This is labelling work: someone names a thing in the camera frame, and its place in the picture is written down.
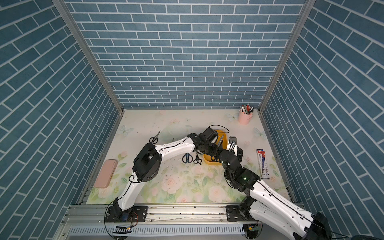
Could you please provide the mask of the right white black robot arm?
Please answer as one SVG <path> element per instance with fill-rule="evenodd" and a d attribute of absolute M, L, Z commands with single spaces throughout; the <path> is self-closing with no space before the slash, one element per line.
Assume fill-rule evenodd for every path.
<path fill-rule="evenodd" d="M 323 214 L 314 215 L 281 196 L 256 173 L 243 167 L 242 157 L 243 150 L 237 146 L 235 137 L 230 137 L 227 149 L 218 156 L 230 186 L 247 196 L 240 205 L 245 218 L 261 221 L 290 240 L 332 238 L 328 219 Z"/>

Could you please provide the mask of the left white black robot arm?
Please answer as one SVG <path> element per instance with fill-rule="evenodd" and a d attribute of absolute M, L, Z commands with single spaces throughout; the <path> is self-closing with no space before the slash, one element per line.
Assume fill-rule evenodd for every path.
<path fill-rule="evenodd" d="M 193 152 L 218 158 L 220 149 L 215 144 L 218 137 L 217 131 L 207 127 L 200 134 L 188 134 L 169 144 L 147 143 L 134 159 L 133 172 L 128 177 L 127 186 L 108 207 L 106 222 L 126 222 L 133 216 L 136 198 L 144 184 L 157 176 L 162 162 Z"/>

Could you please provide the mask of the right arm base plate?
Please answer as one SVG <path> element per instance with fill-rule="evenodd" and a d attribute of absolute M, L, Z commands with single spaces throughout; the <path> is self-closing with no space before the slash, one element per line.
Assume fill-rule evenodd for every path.
<path fill-rule="evenodd" d="M 262 222 L 261 220 L 254 219 L 249 211 L 240 205 L 227 205 L 226 216 L 228 222 Z"/>

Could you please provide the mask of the small black scissors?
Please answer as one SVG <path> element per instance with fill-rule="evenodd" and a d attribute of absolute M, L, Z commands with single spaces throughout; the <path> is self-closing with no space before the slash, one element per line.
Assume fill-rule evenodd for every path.
<path fill-rule="evenodd" d="M 155 145 L 159 141 L 158 136 L 159 136 L 160 133 L 161 133 L 161 131 L 159 131 L 155 136 L 152 136 L 149 139 L 149 142 Z"/>

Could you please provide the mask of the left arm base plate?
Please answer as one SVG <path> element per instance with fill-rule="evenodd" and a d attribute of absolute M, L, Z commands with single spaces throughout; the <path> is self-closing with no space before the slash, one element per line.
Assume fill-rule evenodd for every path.
<path fill-rule="evenodd" d="M 118 206 L 108 207 L 105 216 L 106 223 L 143 223 L 146 220 L 148 206 L 133 206 L 128 210 L 121 210 Z"/>

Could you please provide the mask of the thin black scissors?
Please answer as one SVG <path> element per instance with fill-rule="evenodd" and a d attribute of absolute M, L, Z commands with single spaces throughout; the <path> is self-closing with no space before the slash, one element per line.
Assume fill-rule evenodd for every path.
<path fill-rule="evenodd" d="M 200 158 L 199 156 L 199 153 L 198 152 L 195 152 L 196 156 L 195 156 L 195 159 L 193 160 L 193 163 L 195 165 L 202 165 L 202 159 Z"/>

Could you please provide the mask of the dark blue handled scissors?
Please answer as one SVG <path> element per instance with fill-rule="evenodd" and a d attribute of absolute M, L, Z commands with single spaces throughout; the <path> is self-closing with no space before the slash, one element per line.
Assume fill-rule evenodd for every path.
<path fill-rule="evenodd" d="M 194 161 L 194 158 L 190 153 L 185 153 L 182 157 L 182 161 L 184 164 L 190 164 Z"/>

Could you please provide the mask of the yellow plastic storage box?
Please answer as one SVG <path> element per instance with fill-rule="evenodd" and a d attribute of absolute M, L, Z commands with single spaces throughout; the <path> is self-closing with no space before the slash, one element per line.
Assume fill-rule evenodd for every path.
<path fill-rule="evenodd" d="M 218 135 L 215 145 L 210 150 L 208 155 L 203 155 L 204 162 L 208 165 L 220 165 L 222 163 L 219 158 L 220 153 L 228 147 L 227 133 L 220 130 L 215 130 L 215 132 Z"/>

